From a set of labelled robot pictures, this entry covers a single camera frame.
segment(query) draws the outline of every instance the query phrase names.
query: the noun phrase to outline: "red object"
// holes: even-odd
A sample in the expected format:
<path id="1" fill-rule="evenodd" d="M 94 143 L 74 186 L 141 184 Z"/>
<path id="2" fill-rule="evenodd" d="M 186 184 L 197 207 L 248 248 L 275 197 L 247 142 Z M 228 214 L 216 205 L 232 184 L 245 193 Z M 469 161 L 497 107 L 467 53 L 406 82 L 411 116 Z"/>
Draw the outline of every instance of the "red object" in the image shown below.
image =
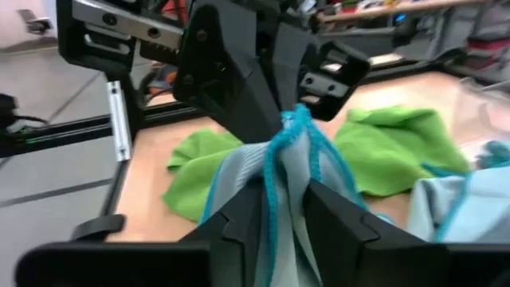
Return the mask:
<path id="1" fill-rule="evenodd" d="M 342 8 L 342 13 L 355 13 L 357 10 L 356 7 L 354 8 Z"/>
<path id="2" fill-rule="evenodd" d="M 186 23 L 186 22 L 188 22 L 188 15 L 186 14 L 186 8 L 185 8 L 186 0 L 179 0 L 179 4 L 181 6 L 179 13 L 182 15 L 182 19 L 184 20 L 184 23 Z M 162 12 L 164 14 L 165 13 L 175 14 L 176 11 L 175 11 L 175 6 L 174 6 L 174 1 L 168 1 L 167 4 L 163 7 Z"/>
<path id="3" fill-rule="evenodd" d="M 470 49 L 483 49 L 488 51 L 498 50 L 510 45 L 510 39 L 501 41 L 469 41 Z"/>

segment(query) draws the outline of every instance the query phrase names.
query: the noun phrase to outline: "cable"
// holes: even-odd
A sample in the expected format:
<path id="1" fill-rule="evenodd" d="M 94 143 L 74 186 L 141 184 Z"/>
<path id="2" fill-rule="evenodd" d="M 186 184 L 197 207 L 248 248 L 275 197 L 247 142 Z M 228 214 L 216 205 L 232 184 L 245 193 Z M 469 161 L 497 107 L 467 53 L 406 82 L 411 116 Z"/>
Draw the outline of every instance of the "cable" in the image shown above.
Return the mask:
<path id="1" fill-rule="evenodd" d="M 30 136 L 36 136 L 36 135 L 42 133 L 49 126 L 49 122 L 47 120 L 43 120 L 43 119 L 35 117 L 35 116 L 14 116 L 14 118 L 16 120 L 29 120 L 29 121 L 33 121 L 33 122 L 43 123 L 44 125 L 39 128 L 34 128 L 34 127 L 28 126 L 28 128 L 32 129 L 29 132 L 22 132 L 22 133 L 2 132 L 2 134 L 1 134 L 2 136 L 5 136 L 6 138 L 9 138 L 9 139 L 23 140 Z"/>
<path id="2" fill-rule="evenodd" d="M 149 91 L 147 89 L 147 86 L 156 78 L 156 77 L 159 77 L 160 73 L 161 73 L 161 69 L 159 69 L 158 71 L 150 71 L 147 75 L 145 75 L 145 77 L 143 77 L 143 79 L 140 81 L 140 84 L 139 84 L 139 87 L 138 87 L 138 93 L 140 95 L 142 95 L 143 97 L 143 106 L 144 107 L 147 107 L 149 105 L 149 103 L 151 102 L 151 100 L 153 100 L 154 98 L 156 98 L 157 96 L 161 96 L 163 94 L 166 94 L 166 93 L 169 93 L 169 92 L 173 92 L 173 88 L 164 88 L 164 89 L 161 89 L 159 90 L 158 92 L 150 95 L 150 96 L 146 96 Z M 169 84 L 172 83 L 176 77 L 176 72 L 173 72 L 173 73 L 170 73 L 168 76 L 167 76 L 167 79 L 165 79 Z"/>

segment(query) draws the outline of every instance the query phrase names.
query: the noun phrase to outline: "towel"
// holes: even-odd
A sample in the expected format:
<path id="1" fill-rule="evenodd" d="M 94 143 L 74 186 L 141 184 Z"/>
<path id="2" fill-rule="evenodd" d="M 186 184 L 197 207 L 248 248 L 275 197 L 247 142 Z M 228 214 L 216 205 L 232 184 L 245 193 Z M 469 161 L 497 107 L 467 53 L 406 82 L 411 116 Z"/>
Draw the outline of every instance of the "towel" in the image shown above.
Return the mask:
<path id="1" fill-rule="evenodd" d="M 176 214 L 197 221 L 220 162 L 241 145 L 232 134 L 217 134 L 208 128 L 188 136 L 174 149 L 167 164 L 168 170 L 176 174 L 163 201 Z"/>
<path id="2" fill-rule="evenodd" d="M 469 169 L 439 115 L 429 109 L 351 110 L 333 145 L 353 170 L 358 190 L 369 195 L 394 195 L 410 190 L 418 179 L 433 177 L 421 163 L 448 171 Z M 188 137 L 168 163 L 176 175 L 164 202 L 176 214 L 197 221 L 220 162 L 240 146 L 231 134 L 208 129 Z"/>
<path id="3" fill-rule="evenodd" d="M 340 153 L 298 105 L 282 113 L 284 128 L 268 143 L 244 145 L 223 160 L 213 180 L 205 222 L 248 181 L 263 177 L 266 204 L 261 212 L 261 238 L 255 286 L 321 286 L 320 274 L 304 221 L 302 198 L 310 179 L 321 181 L 365 208 L 354 178 Z"/>
<path id="4" fill-rule="evenodd" d="M 375 196 L 408 191 L 418 179 L 433 177 L 422 163 L 459 173 L 469 170 L 431 109 L 350 110 L 333 144 L 351 166 L 358 189 Z"/>
<path id="5" fill-rule="evenodd" d="M 510 167 L 420 179 L 406 230 L 428 242 L 510 243 Z"/>

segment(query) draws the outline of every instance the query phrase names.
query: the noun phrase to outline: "floor tile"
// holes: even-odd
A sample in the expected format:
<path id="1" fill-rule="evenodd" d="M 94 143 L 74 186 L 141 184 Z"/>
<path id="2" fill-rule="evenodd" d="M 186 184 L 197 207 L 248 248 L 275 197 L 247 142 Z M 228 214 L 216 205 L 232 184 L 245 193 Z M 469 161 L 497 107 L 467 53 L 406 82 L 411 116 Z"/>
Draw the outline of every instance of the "floor tile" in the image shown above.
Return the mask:
<path id="1" fill-rule="evenodd" d="M 131 78 L 133 85 L 138 87 L 142 77 L 150 71 L 149 64 L 133 66 Z M 53 121 L 52 124 L 82 120 L 92 116 L 102 116 L 110 113 L 106 80 L 101 75 L 97 77 L 80 95 Z"/>
<path id="2" fill-rule="evenodd" d="M 14 286 L 14 268 L 28 250 L 68 241 L 74 228 L 95 218 L 108 187 L 27 202 L 0 209 L 0 286 Z"/>
<path id="3" fill-rule="evenodd" d="M 16 96 L 19 113 L 45 119 L 94 75 L 96 71 L 68 64 L 56 49 L 0 61 L 0 84 L 7 83 L 7 92 Z"/>
<path id="4" fill-rule="evenodd" d="M 0 201 L 110 179 L 115 168 L 112 137 L 18 155 L 0 171 Z"/>

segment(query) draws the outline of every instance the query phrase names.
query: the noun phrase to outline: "black cable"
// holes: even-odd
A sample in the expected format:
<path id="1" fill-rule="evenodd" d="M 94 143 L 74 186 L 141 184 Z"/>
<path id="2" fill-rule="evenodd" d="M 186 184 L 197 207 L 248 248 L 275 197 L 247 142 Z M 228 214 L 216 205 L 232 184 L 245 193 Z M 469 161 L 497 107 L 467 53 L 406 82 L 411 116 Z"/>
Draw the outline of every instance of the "black cable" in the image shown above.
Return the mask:
<path id="1" fill-rule="evenodd" d="M 28 128 L 32 129 L 29 132 L 22 132 L 22 133 L 3 132 L 2 136 L 5 136 L 6 138 L 9 138 L 9 139 L 23 140 L 30 136 L 36 136 L 36 135 L 42 133 L 49 126 L 49 122 L 47 120 L 43 120 L 43 119 L 35 117 L 35 116 L 15 116 L 15 119 L 16 120 L 29 120 L 29 121 L 33 121 L 33 122 L 43 123 L 44 126 L 39 127 L 39 128 L 34 128 L 34 127 L 29 126 Z"/>
<path id="2" fill-rule="evenodd" d="M 143 96 L 145 100 L 145 95 L 149 93 L 148 85 L 158 76 L 158 72 L 155 70 L 151 70 L 147 75 L 145 75 L 140 84 L 138 85 L 138 94 Z"/>

